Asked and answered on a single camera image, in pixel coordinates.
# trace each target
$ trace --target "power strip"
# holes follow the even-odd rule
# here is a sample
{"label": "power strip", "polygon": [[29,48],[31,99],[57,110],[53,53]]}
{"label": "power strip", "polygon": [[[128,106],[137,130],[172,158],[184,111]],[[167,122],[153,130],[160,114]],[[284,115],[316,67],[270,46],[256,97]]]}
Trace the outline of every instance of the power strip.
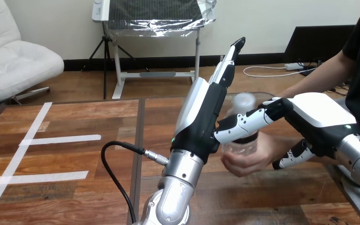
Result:
{"label": "power strip", "polygon": [[286,70],[297,70],[297,69],[304,69],[304,63],[289,63],[285,64]]}

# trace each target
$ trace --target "plastic water bottle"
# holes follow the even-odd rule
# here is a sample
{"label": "plastic water bottle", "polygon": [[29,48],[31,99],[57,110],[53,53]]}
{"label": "plastic water bottle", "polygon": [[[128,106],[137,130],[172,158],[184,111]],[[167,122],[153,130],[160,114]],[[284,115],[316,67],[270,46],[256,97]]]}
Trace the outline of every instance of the plastic water bottle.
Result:
{"label": "plastic water bottle", "polygon": [[[248,111],[256,108],[256,98],[250,93],[240,93],[234,97],[232,101],[232,108],[228,110],[225,117],[241,114],[245,115]],[[247,156],[257,150],[257,135],[258,131],[247,135],[241,139],[233,142],[223,144],[222,151],[232,152],[237,155]]]}

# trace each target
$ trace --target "white cable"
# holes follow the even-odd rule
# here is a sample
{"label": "white cable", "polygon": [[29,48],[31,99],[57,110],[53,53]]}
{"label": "white cable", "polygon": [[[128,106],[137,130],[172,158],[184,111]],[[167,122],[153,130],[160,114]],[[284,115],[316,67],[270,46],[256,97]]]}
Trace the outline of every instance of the white cable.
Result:
{"label": "white cable", "polygon": [[314,70],[316,68],[312,68],[312,69],[308,69],[308,70],[304,70],[304,71],[299,71],[299,72],[295,72],[295,73],[291,73],[291,74],[284,74],[284,75],[269,75],[269,76],[260,76],[260,75],[250,75],[246,73],[247,69],[251,69],[251,68],[267,68],[267,69],[285,69],[285,67],[248,67],[246,69],[243,70],[243,73],[245,75],[251,76],[251,77],[279,77],[279,76],[290,76],[293,74],[299,74],[299,73],[303,73],[303,72],[307,72],[307,71],[311,71]]}

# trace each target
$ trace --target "tripod stand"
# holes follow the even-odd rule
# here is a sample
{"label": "tripod stand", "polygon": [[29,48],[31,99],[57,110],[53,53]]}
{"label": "tripod stand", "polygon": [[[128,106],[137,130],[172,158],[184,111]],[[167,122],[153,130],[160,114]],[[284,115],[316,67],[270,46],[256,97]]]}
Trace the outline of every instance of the tripod stand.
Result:
{"label": "tripod stand", "polygon": [[[102,30],[104,31],[104,36],[102,36],[100,43],[98,44],[97,48],[94,50],[92,55],[90,56],[90,58],[88,60],[88,67],[86,67],[86,65],[84,65],[82,71],[86,71],[87,69],[91,68],[92,58],[94,57],[94,55],[98,51],[98,49],[101,47],[102,43],[105,43],[104,44],[104,100],[105,100],[105,99],[107,99],[107,59],[108,59],[108,63],[112,63],[108,44],[109,44],[109,42],[113,42],[113,40],[105,32],[104,22],[102,23]],[[120,45],[118,45],[118,48],[122,52],[124,52],[126,55],[128,55],[133,62],[136,62],[136,59],[132,55],[130,55],[126,50],[124,50],[122,47],[120,47]]]}

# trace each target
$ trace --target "black baseboard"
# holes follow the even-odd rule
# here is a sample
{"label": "black baseboard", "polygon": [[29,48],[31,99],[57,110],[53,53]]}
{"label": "black baseboard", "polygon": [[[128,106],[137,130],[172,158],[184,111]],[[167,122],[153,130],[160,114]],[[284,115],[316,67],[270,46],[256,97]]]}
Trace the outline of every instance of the black baseboard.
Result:
{"label": "black baseboard", "polygon": [[[239,55],[236,64],[259,65],[282,63],[284,53],[269,54],[244,54]],[[201,56],[201,67],[216,66],[220,62],[219,55]],[[104,59],[93,59],[89,64],[88,60],[64,60],[65,71],[103,71]],[[183,57],[157,57],[157,58],[138,58],[132,61],[130,58],[121,58],[120,66],[122,70],[144,69],[147,68],[188,68],[195,67],[195,56]],[[115,70],[115,62],[112,60],[108,64],[108,70]]]}

